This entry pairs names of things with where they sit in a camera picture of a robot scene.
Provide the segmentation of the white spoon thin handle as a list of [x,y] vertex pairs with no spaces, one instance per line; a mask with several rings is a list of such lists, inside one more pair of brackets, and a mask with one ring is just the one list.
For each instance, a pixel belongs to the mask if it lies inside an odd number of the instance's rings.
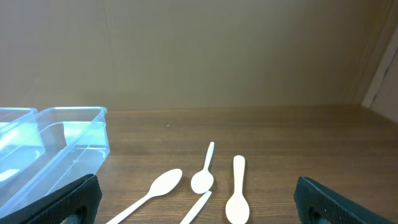
[[214,177],[209,171],[209,166],[214,151],[214,142],[210,142],[205,157],[205,163],[203,169],[197,172],[191,179],[191,188],[196,194],[203,194],[209,190],[214,182]]

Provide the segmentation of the yellow plastic spoon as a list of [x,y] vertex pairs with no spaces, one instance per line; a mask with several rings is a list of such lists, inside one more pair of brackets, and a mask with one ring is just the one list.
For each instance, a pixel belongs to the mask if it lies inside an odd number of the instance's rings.
[[243,195],[245,158],[233,158],[234,192],[226,204],[226,217],[232,224],[245,224],[249,219],[249,205]]

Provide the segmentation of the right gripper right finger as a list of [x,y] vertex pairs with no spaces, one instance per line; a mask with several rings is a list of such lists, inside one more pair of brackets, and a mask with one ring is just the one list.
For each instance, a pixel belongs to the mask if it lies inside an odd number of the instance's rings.
[[309,177],[298,178],[294,201],[300,222],[304,224],[391,223]]

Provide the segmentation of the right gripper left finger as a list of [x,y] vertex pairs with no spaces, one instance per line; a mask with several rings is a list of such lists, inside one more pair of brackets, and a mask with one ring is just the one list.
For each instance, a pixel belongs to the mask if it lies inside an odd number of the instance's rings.
[[101,198],[98,177],[87,174],[34,203],[2,217],[1,223],[94,223]]

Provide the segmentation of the white spoon diagonal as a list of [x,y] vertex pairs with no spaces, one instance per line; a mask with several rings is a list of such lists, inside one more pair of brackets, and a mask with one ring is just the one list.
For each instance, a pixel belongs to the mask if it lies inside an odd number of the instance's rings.
[[127,218],[132,212],[137,210],[141,205],[153,197],[159,197],[168,194],[172,191],[182,178],[181,169],[169,170],[153,181],[148,193],[139,199],[137,202],[129,206],[127,209],[123,210],[121,213],[116,215],[106,224],[118,224]]

